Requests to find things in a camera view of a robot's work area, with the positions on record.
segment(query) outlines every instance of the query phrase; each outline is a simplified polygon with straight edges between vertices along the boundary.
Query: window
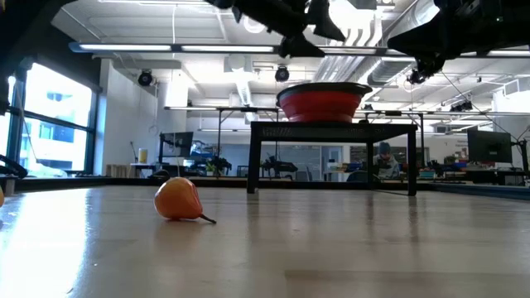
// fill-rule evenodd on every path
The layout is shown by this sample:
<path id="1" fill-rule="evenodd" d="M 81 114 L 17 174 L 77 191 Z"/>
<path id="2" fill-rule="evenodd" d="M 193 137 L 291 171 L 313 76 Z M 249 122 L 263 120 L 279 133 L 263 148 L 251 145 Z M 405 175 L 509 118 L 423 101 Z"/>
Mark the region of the window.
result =
<path id="1" fill-rule="evenodd" d="M 42 65 L 27 72 L 25 110 L 88 126 L 92 90 Z"/>
<path id="2" fill-rule="evenodd" d="M 15 78 L 9 77 L 9 94 L 7 100 L 9 103 L 12 101 L 13 89 L 15 87 Z M 5 156 L 7 154 L 7 143 L 9 141 L 9 123 L 11 122 L 11 114 L 6 113 L 0 116 L 0 154 Z"/>
<path id="3" fill-rule="evenodd" d="M 63 171 L 91 171 L 93 156 L 87 152 L 93 151 L 90 140 L 94 140 L 92 90 L 38 64 L 33 64 L 26 77 L 26 90 L 19 93 L 25 96 L 21 99 L 26 112 L 24 122 L 13 111 L 15 120 L 10 122 L 9 114 L 0 118 L 0 153 L 8 151 L 13 159 L 18 156 L 21 166 L 36 177 L 64 175 Z M 10 127 L 16 136 L 5 137 L 4 131 Z"/>
<path id="4" fill-rule="evenodd" d="M 39 129 L 32 130 L 29 136 L 25 133 L 28 137 L 22 138 L 20 161 L 26 163 L 23 166 L 30 171 L 39 169 L 37 164 L 59 170 L 84 170 L 87 132 L 37 119 L 27 118 L 26 123 Z"/>
<path id="5" fill-rule="evenodd" d="M 6 113 L 0 116 L 0 154 L 5 156 L 7 154 L 7 141 L 9 138 L 9 122 L 11 121 L 11 114 Z"/>

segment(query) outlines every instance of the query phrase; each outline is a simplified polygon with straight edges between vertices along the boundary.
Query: table leg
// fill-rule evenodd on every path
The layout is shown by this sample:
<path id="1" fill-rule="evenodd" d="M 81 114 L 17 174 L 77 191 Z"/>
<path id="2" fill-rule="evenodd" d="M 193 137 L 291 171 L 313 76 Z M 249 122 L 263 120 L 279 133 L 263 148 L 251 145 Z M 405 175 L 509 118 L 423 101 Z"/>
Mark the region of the table leg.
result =
<path id="1" fill-rule="evenodd" d="M 409 132 L 407 135 L 407 179 L 408 179 L 408 195 L 416 195 L 416 132 Z"/>
<path id="2" fill-rule="evenodd" d="M 373 143 L 366 143 L 366 183 L 368 188 L 373 189 Z"/>
<path id="3" fill-rule="evenodd" d="M 258 130 L 250 132 L 250 154 L 248 155 L 247 194 L 256 193 L 259 182 L 259 159 L 261 157 L 262 143 Z"/>

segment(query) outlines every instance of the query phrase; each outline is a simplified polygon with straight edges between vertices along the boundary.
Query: wall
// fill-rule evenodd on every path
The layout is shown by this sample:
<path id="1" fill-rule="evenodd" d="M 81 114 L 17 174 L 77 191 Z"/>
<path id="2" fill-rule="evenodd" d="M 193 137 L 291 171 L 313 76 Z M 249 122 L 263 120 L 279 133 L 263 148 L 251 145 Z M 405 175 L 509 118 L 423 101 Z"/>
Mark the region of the wall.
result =
<path id="1" fill-rule="evenodd" d="M 94 173 L 104 174 L 107 164 L 134 162 L 138 148 L 148 149 L 147 162 L 157 159 L 160 132 L 184 132 L 186 111 L 163 109 L 163 97 L 155 98 L 126 75 L 103 60 Z"/>

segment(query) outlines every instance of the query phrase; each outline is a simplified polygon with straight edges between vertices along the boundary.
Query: black table frame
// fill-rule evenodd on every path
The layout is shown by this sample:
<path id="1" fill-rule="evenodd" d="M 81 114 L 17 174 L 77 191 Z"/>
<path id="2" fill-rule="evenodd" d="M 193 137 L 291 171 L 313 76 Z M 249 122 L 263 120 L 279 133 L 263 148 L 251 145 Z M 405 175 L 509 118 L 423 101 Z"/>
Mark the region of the black table frame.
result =
<path id="1" fill-rule="evenodd" d="M 259 182 L 262 142 L 342 142 L 365 143 L 367 148 L 368 189 L 373 189 L 373 144 L 407 134 L 408 195 L 417 192 L 415 124 L 290 123 L 252 122 L 250 124 L 247 193 L 254 194 Z"/>

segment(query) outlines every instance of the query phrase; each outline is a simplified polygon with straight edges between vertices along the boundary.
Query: fluorescent light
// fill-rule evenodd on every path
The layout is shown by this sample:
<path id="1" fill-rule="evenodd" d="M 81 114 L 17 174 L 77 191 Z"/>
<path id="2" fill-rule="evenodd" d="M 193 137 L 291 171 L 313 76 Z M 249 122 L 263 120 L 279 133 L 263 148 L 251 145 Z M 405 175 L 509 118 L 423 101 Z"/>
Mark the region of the fluorescent light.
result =
<path id="1" fill-rule="evenodd" d="M 357 46 L 321 46 L 321 50 L 328 55 L 374 55 L 377 49 L 363 49 Z"/>
<path id="2" fill-rule="evenodd" d="M 528 50 L 492 50 L 488 55 L 512 55 L 512 56 L 530 56 L 530 51 Z"/>
<path id="3" fill-rule="evenodd" d="M 385 62 L 416 62 L 413 57 L 382 57 L 381 60 Z"/>
<path id="4" fill-rule="evenodd" d="M 215 107 L 165 107 L 170 110 L 185 110 L 185 111 L 216 111 Z"/>
<path id="5" fill-rule="evenodd" d="M 379 4 L 377 6 L 377 11 L 378 12 L 387 12 L 387 11 L 393 10 L 394 8 L 396 8 L 396 4 L 394 4 L 394 3 Z"/>
<path id="6" fill-rule="evenodd" d="M 79 47 L 83 50 L 108 50 L 108 51 L 171 51 L 169 45 L 116 45 L 116 44 L 81 44 Z"/>
<path id="7" fill-rule="evenodd" d="M 210 5 L 204 1 L 193 0 L 99 0 L 101 3 L 127 3 L 127 4 L 150 4 L 150 5 Z"/>
<path id="8" fill-rule="evenodd" d="M 272 53 L 273 46 L 182 46 L 182 51 Z"/>
<path id="9" fill-rule="evenodd" d="M 199 128 L 198 132 L 219 132 L 217 128 Z M 221 132 L 250 132 L 250 129 L 221 129 Z"/>

